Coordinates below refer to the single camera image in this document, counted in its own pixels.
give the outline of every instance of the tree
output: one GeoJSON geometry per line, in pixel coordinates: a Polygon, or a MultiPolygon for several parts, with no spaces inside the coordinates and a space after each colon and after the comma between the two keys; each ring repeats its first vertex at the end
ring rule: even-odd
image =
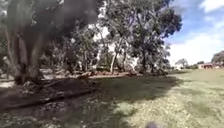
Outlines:
{"type": "Polygon", "coordinates": [[[224,62],[224,51],[221,51],[219,53],[216,53],[213,58],[212,58],[212,62],[214,63],[223,63],[224,62]]]}
{"type": "Polygon", "coordinates": [[[205,62],[204,61],[199,61],[197,64],[204,64],[205,62]]]}
{"type": "Polygon", "coordinates": [[[70,38],[97,18],[102,1],[12,0],[7,9],[6,35],[15,81],[38,77],[39,58],[46,42],[70,38]]]}
{"type": "Polygon", "coordinates": [[[125,56],[127,47],[127,40],[130,37],[129,27],[132,25],[132,13],[129,6],[129,3],[111,0],[108,2],[106,7],[104,26],[106,26],[110,32],[108,35],[109,40],[115,44],[114,47],[114,55],[110,64],[110,72],[113,74],[115,61],[119,54],[123,54],[125,56]]]}
{"type": "Polygon", "coordinates": [[[142,72],[154,72],[158,54],[165,44],[164,38],[181,29],[181,16],[169,6],[171,0],[132,1],[134,6],[133,57],[139,57],[142,72]]]}
{"type": "Polygon", "coordinates": [[[188,66],[188,62],[187,62],[187,60],[186,59],[180,59],[180,60],[178,60],[175,64],[179,64],[179,65],[182,65],[182,67],[186,67],[186,66],[188,66]]]}

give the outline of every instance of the fallen log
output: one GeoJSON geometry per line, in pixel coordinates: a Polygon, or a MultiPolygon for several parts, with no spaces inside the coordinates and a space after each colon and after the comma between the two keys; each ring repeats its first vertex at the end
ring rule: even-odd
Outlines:
{"type": "Polygon", "coordinates": [[[96,91],[98,91],[98,89],[91,89],[89,91],[81,92],[81,93],[78,93],[78,94],[69,94],[69,95],[64,95],[64,96],[57,96],[57,97],[54,97],[54,98],[45,99],[45,100],[38,100],[38,101],[35,101],[35,102],[31,102],[31,103],[24,103],[24,104],[19,104],[19,105],[7,106],[7,107],[2,108],[2,110],[3,111],[10,111],[10,110],[15,110],[15,109],[24,109],[24,108],[29,108],[29,107],[41,106],[41,105],[45,105],[45,104],[52,103],[52,102],[58,102],[58,101],[67,100],[67,99],[79,98],[81,96],[92,94],[96,91]]]}

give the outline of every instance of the sky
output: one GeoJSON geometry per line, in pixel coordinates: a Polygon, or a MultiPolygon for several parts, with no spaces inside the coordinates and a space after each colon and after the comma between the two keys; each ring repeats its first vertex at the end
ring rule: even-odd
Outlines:
{"type": "Polygon", "coordinates": [[[174,5],[181,8],[183,26],[167,39],[171,64],[181,58],[189,64],[210,62],[224,50],[224,0],[176,0],[174,5]]]}

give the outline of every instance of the foliage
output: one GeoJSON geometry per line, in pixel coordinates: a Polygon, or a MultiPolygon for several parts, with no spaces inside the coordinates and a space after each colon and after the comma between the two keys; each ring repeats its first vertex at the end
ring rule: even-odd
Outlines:
{"type": "Polygon", "coordinates": [[[182,65],[183,67],[186,67],[186,66],[188,66],[188,62],[187,62],[187,60],[186,59],[180,59],[180,60],[178,60],[175,64],[179,64],[179,65],[182,65]]]}
{"type": "Polygon", "coordinates": [[[215,63],[224,62],[224,51],[216,53],[212,58],[212,62],[215,62],[215,63]]]}
{"type": "Polygon", "coordinates": [[[93,8],[85,6],[85,1],[12,0],[7,25],[10,30],[23,33],[27,42],[36,42],[37,35],[43,36],[42,42],[50,42],[43,47],[46,49],[40,59],[43,67],[71,72],[104,67],[113,73],[114,68],[133,70],[135,58],[137,70],[143,73],[170,68],[167,59],[170,45],[165,38],[182,26],[181,16],[171,6],[172,0],[98,0],[93,8]],[[17,4],[26,8],[13,14],[16,8],[12,7],[17,4]],[[101,16],[90,27],[94,14],[85,12],[91,9],[101,16]],[[109,34],[105,36],[102,28],[107,28],[109,34]]]}
{"type": "Polygon", "coordinates": [[[199,61],[197,64],[204,64],[205,62],[204,61],[199,61]]]}

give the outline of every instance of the dry grass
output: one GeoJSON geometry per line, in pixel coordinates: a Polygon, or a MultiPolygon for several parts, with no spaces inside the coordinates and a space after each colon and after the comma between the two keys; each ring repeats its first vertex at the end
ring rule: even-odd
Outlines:
{"type": "MultiPolygon", "coordinates": [[[[12,117],[32,119],[29,128],[47,128],[46,124],[59,124],[57,127],[62,128],[144,128],[150,121],[165,128],[224,127],[223,69],[195,70],[161,78],[98,80],[103,92],[63,101],[60,109],[45,111],[47,116],[34,116],[40,108],[32,108],[35,112],[29,114],[24,114],[28,110],[14,111],[9,114],[9,122],[12,117]]],[[[15,123],[5,124],[0,116],[0,127],[19,127],[15,123]]]]}

